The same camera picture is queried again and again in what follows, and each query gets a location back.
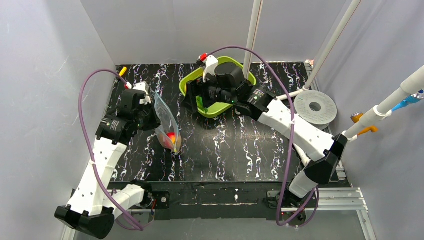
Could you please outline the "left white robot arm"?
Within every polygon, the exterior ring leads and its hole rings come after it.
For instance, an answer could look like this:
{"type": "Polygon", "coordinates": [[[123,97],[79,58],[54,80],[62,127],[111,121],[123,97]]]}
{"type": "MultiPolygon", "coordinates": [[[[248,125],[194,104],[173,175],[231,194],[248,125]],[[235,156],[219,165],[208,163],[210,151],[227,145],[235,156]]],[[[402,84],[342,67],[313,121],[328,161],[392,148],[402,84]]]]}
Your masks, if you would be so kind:
{"type": "Polygon", "coordinates": [[[110,193],[107,187],[119,159],[138,131],[160,126],[149,88],[142,81],[124,90],[117,114],[102,118],[94,143],[88,144],[90,160],[77,189],[68,203],[58,206],[54,213],[69,228],[102,240],[123,215],[134,230],[144,229],[138,221],[130,219],[128,210],[147,202],[151,185],[133,180],[117,193],[110,193]]]}

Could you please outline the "clear zip top bag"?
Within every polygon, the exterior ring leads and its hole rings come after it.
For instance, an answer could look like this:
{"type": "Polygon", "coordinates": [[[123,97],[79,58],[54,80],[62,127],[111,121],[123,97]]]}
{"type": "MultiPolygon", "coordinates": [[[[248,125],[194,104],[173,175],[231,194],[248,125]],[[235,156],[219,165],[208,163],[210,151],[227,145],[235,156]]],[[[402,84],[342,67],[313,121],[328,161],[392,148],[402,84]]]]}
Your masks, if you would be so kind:
{"type": "Polygon", "coordinates": [[[155,129],[156,135],[157,133],[163,133],[163,134],[167,134],[170,132],[175,133],[176,142],[172,143],[172,146],[170,147],[170,149],[167,149],[167,148],[165,149],[170,150],[174,155],[178,155],[182,147],[182,138],[180,134],[180,128],[171,109],[165,103],[165,101],[162,99],[159,93],[156,93],[154,95],[154,109],[160,121],[160,126],[155,129]]]}

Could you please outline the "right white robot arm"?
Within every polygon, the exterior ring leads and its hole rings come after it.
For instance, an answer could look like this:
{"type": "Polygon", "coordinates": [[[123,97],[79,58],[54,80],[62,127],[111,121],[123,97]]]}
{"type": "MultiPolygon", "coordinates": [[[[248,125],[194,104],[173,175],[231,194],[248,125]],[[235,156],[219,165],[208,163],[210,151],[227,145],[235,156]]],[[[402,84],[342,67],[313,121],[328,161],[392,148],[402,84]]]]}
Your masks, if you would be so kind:
{"type": "Polygon", "coordinates": [[[206,110],[217,103],[227,104],[292,138],[310,159],[288,186],[293,196],[304,198],[316,186],[329,183],[348,142],[345,136],[333,136],[292,113],[275,94],[248,81],[242,67],[233,62],[219,63],[216,57],[204,53],[197,63],[203,73],[186,83],[183,102],[187,107],[198,112],[198,99],[206,110]]]}

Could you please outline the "red apple toy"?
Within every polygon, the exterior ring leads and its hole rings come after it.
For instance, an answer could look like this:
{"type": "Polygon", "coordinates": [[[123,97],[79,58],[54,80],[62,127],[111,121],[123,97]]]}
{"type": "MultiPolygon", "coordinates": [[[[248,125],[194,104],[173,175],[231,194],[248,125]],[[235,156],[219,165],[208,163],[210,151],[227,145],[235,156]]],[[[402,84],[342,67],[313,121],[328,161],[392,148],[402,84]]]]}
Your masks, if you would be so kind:
{"type": "Polygon", "coordinates": [[[168,132],[166,135],[173,144],[177,141],[177,136],[174,132],[168,132]]]}

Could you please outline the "brown kiwi toy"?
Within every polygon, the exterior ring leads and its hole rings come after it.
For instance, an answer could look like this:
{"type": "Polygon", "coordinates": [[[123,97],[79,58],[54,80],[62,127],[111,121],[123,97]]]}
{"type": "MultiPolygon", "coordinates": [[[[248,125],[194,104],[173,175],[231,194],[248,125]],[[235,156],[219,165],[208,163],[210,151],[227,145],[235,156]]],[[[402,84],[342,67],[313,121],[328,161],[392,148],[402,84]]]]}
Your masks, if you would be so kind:
{"type": "Polygon", "coordinates": [[[165,149],[170,149],[170,147],[173,145],[170,138],[162,132],[158,132],[156,135],[161,146],[165,149]]]}

